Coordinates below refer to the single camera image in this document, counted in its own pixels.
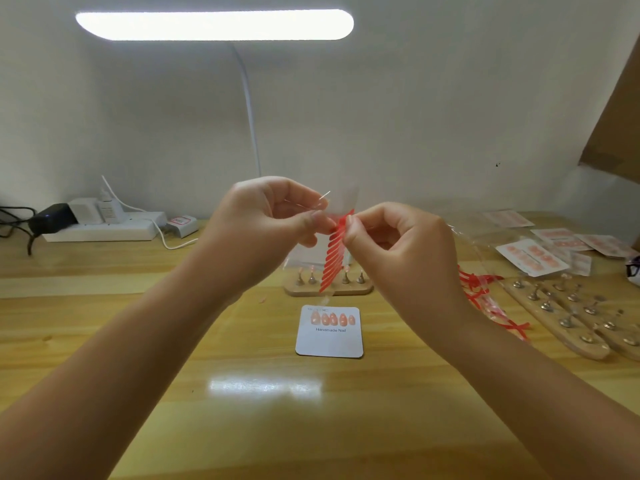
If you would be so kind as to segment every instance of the wooden table surface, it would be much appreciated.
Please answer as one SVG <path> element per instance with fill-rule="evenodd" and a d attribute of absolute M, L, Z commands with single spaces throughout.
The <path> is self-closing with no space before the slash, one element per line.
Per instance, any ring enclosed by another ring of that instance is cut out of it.
<path fill-rule="evenodd" d="M 525 215 L 539 228 L 580 230 L 552 214 Z M 28 258 L 20 233 L 0 242 L 0 408 L 188 252 L 167 251 L 158 239 L 39 239 Z M 459 242 L 458 254 L 464 270 L 481 272 L 469 246 Z M 621 262 L 592 254 L 595 275 L 584 279 L 585 287 L 608 297 L 606 306 L 640 317 L 640 288 L 626 281 Z M 515 275 L 504 261 L 493 266 Z M 220 316 L 115 478 L 546 478 L 459 373 L 423 345 L 379 293 L 330 302 L 359 307 L 363 359 L 302 357 L 294 352 L 300 308 L 315 302 L 286 296 L 280 282 L 274 274 Z M 640 412 L 640 364 L 615 354 L 605 362 L 578 357 L 502 290 L 493 295 L 513 320 L 532 322 L 534 347 Z"/>

